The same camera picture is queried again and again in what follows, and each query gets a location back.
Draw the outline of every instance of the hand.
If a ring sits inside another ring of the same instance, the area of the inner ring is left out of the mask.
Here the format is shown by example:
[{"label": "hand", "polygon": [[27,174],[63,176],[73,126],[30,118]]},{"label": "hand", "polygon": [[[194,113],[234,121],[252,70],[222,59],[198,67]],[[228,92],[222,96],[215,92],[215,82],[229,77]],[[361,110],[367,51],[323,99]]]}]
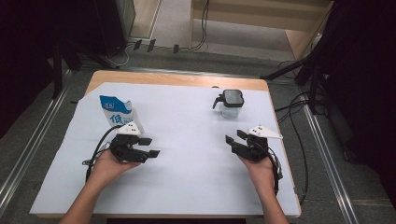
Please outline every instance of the hand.
[{"label": "hand", "polygon": [[268,157],[254,162],[239,157],[248,169],[250,179],[256,189],[268,189],[274,191],[273,165]]},{"label": "hand", "polygon": [[123,172],[138,166],[140,162],[119,162],[106,150],[100,155],[93,166],[89,182],[95,182],[95,185],[104,188],[109,183],[117,179]]}]

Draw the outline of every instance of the floor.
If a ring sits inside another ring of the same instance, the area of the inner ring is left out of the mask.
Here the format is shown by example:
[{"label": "floor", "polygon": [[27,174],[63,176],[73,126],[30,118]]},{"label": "floor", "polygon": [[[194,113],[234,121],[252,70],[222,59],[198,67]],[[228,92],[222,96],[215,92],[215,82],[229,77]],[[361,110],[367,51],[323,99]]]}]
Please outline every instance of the floor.
[{"label": "floor", "polygon": [[[281,34],[281,31],[276,31],[276,33],[278,35],[268,35],[265,39],[266,42],[275,43],[279,38],[285,37]],[[161,38],[159,30],[154,29],[153,36],[155,35],[157,36],[157,44],[160,44],[161,41],[163,43],[166,42],[164,38]],[[212,49],[210,39],[208,38],[208,46]],[[161,69],[161,71],[202,72],[210,76],[258,78],[261,75],[271,74],[278,70],[279,67],[291,63],[282,62],[292,60],[287,43],[280,46],[277,50],[268,49],[266,57],[256,57],[256,51],[252,51],[251,54],[246,51],[247,54],[238,55],[239,52],[235,52],[235,49],[230,50],[231,53],[227,53],[227,50],[229,48],[225,46],[224,51],[218,48],[218,51],[215,52],[181,51],[178,54],[174,54],[172,49],[160,48],[160,46],[152,52],[147,52],[147,46],[142,46],[138,50],[127,49],[130,58],[124,66],[120,67],[120,70],[134,71],[143,68],[152,71],[152,69]],[[84,55],[80,55],[80,58],[83,61],[83,66],[79,71],[64,70],[66,92],[62,101],[56,105],[58,106],[56,114],[49,118],[48,129],[43,134],[43,138],[38,139],[38,145],[33,148],[35,155],[28,161],[30,165],[21,177],[13,197],[7,204],[7,208],[5,211],[1,211],[0,223],[57,223],[59,221],[56,218],[38,218],[30,215],[29,211],[35,196],[40,190],[52,159],[63,141],[68,122],[73,118],[76,102],[83,97],[92,73],[103,69]],[[125,62],[125,60],[126,55],[124,52],[112,58],[112,61],[117,63]],[[268,81],[275,108],[288,105],[291,99],[304,88],[294,85],[293,76],[293,73],[289,73],[276,80]],[[0,164],[3,167],[0,170],[0,184],[2,186],[6,183],[7,177],[25,147],[29,146],[29,139],[34,134],[41,118],[46,114],[47,108],[57,102],[51,101],[51,95],[52,85],[49,85],[37,96],[35,102],[20,116],[8,133],[0,139],[2,151],[5,151],[0,158]],[[283,114],[277,113],[276,115],[281,118]],[[302,138],[309,178],[306,198],[302,205],[302,215],[291,219],[290,222],[395,223],[395,210],[382,189],[377,174],[364,164],[346,162],[341,145],[329,120],[324,116],[314,116],[356,215],[356,218],[352,218],[352,220],[345,219],[343,210],[340,208],[339,201],[334,193],[331,175],[329,175],[318,146],[318,139],[312,132],[306,110],[302,108],[294,113],[292,118]],[[301,198],[303,189],[306,189],[302,150],[299,147],[299,141],[292,128],[290,119],[280,123],[279,128],[284,136],[284,145],[289,158],[290,169]],[[101,218],[94,218],[92,223],[106,223],[106,221]],[[263,223],[263,220],[262,218],[249,218],[247,223]]]}]

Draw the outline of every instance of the person's right hand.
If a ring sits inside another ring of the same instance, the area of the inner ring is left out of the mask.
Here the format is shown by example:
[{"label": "person's right hand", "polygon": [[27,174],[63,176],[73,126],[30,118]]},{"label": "person's right hand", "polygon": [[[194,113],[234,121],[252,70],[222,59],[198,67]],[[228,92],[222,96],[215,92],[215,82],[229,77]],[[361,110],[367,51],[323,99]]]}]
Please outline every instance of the person's right hand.
[{"label": "person's right hand", "polygon": [[242,157],[239,157],[239,159],[247,167],[250,179],[256,189],[274,191],[273,165],[268,157],[258,162],[249,161]]}]

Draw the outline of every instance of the desk in background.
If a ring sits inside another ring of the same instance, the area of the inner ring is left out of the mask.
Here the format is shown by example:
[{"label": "desk in background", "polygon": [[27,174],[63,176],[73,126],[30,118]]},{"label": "desk in background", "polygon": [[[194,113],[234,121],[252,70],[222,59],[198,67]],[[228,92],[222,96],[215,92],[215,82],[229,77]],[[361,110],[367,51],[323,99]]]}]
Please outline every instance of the desk in background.
[{"label": "desk in background", "polygon": [[[191,0],[190,45],[193,20],[201,20],[206,0]],[[286,30],[296,60],[326,24],[329,0],[211,0],[207,19]]]},{"label": "desk in background", "polygon": [[[240,89],[245,104],[237,119],[225,119],[212,105],[222,89]],[[264,80],[99,71],[78,102],[61,148],[49,168],[31,213],[61,217],[85,182],[82,161],[92,156],[109,128],[99,95],[131,100],[158,158],[126,172],[101,194],[96,217],[261,217],[248,170],[225,143],[225,134],[262,124],[279,132]],[[105,141],[114,138],[111,134]],[[288,217],[301,214],[282,140],[269,139],[284,178],[277,198]]]}]

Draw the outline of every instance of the black lid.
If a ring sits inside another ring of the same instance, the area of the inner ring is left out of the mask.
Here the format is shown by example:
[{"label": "black lid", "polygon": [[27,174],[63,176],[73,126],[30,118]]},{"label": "black lid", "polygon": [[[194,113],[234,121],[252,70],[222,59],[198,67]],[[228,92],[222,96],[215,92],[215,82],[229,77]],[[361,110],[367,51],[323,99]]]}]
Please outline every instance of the black lid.
[{"label": "black lid", "polygon": [[216,98],[213,108],[218,102],[223,102],[226,107],[242,107],[245,101],[240,90],[225,90]]}]

